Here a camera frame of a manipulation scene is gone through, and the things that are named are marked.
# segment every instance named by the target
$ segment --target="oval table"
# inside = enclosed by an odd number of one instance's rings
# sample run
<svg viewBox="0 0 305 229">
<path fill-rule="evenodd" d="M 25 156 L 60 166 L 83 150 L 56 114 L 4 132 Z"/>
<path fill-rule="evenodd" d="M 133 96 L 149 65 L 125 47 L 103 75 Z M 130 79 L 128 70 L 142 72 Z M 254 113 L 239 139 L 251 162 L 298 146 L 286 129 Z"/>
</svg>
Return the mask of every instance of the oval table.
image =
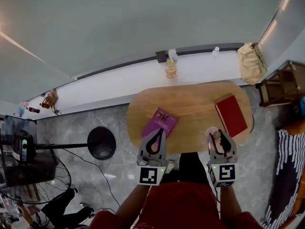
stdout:
<svg viewBox="0 0 305 229">
<path fill-rule="evenodd" d="M 127 128 L 131 142 L 139 147 L 141 133 L 158 108 L 178 118 L 166 138 L 167 153 L 189 153 L 208 150 L 206 130 L 215 126 L 224 130 L 215 104 L 231 95 L 238 101 L 247 129 L 236 135 L 236 144 L 243 143 L 253 127 L 252 110 L 246 92 L 230 82 L 158 87 L 143 90 L 129 104 Z"/>
</svg>

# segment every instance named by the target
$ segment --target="beige bag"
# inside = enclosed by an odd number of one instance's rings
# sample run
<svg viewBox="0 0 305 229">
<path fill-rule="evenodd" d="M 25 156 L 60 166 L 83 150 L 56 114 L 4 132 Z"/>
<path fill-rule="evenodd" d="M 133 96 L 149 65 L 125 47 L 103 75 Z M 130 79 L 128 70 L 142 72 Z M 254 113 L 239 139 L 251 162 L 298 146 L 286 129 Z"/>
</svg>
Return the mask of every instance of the beige bag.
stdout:
<svg viewBox="0 0 305 229">
<path fill-rule="evenodd" d="M 255 85 L 267 70 L 257 43 L 245 43 L 237 50 L 242 81 Z"/>
</svg>

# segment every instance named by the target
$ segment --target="person's leg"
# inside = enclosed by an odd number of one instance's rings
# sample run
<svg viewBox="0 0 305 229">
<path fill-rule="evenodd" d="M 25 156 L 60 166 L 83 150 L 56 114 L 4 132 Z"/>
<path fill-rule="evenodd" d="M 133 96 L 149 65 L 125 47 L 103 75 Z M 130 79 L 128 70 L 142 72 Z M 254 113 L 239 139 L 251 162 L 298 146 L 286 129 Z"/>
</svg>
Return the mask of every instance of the person's leg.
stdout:
<svg viewBox="0 0 305 229">
<path fill-rule="evenodd" d="M 173 169 L 168 174 L 164 174 L 160 184 L 177 182 L 179 180 L 179 170 Z"/>
<path fill-rule="evenodd" d="M 180 181 L 203 183 L 209 186 L 204 166 L 198 153 L 183 153 L 179 163 Z"/>
<path fill-rule="evenodd" d="M 70 201 L 74 198 L 75 191 L 73 188 L 69 188 L 66 192 L 52 199 L 47 205 L 42 208 L 42 212 L 50 219 L 54 224 L 58 218 L 60 218 Z"/>
<path fill-rule="evenodd" d="M 63 215 L 61 217 L 61 224 L 64 228 L 73 228 L 82 221 L 86 220 L 94 210 L 90 207 L 84 207 L 80 211 L 74 214 Z"/>
</svg>

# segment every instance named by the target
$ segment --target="black and white blanket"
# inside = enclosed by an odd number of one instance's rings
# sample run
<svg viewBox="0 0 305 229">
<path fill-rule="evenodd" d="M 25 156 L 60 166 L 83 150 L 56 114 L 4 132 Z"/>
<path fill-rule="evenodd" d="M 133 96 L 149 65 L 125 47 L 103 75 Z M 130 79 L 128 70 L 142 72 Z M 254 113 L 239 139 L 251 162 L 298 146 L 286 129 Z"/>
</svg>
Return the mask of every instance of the black and white blanket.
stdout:
<svg viewBox="0 0 305 229">
<path fill-rule="evenodd" d="M 290 216 L 304 168 L 305 133 L 279 132 L 279 148 L 273 190 L 262 226 L 279 228 Z"/>
</svg>

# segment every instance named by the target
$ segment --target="shoe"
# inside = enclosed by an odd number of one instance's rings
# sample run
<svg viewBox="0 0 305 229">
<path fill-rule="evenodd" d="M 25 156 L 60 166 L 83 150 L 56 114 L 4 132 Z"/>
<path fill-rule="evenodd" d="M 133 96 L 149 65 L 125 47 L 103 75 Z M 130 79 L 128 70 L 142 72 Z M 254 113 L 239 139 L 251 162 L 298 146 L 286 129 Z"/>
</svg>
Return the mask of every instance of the shoe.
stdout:
<svg viewBox="0 0 305 229">
<path fill-rule="evenodd" d="M 168 174 L 172 170 L 179 170 L 179 168 L 178 168 L 177 164 L 173 160 L 169 160 L 165 173 Z"/>
<path fill-rule="evenodd" d="M 95 211 L 95 208 L 93 208 L 91 205 L 89 205 L 89 204 L 87 204 L 87 203 L 80 202 L 80 205 L 81 205 L 83 208 L 89 207 L 90 209 L 92 209 L 92 213 Z"/>
<path fill-rule="evenodd" d="M 73 188 L 76 193 L 80 192 L 80 189 L 73 184 L 71 184 L 71 188 Z"/>
</svg>

